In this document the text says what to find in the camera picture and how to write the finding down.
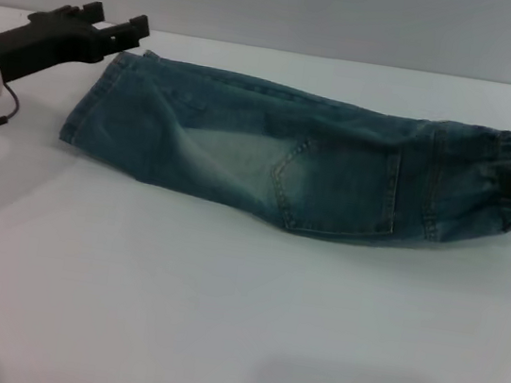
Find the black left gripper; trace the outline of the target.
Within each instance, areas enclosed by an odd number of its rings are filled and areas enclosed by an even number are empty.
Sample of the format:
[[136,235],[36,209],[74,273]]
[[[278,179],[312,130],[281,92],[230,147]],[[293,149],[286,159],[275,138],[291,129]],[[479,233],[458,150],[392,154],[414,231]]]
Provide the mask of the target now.
[[105,15],[103,3],[96,1],[31,13],[26,25],[0,33],[2,81],[9,83],[62,63],[93,64],[113,51],[137,48],[150,36],[148,16],[97,28]]

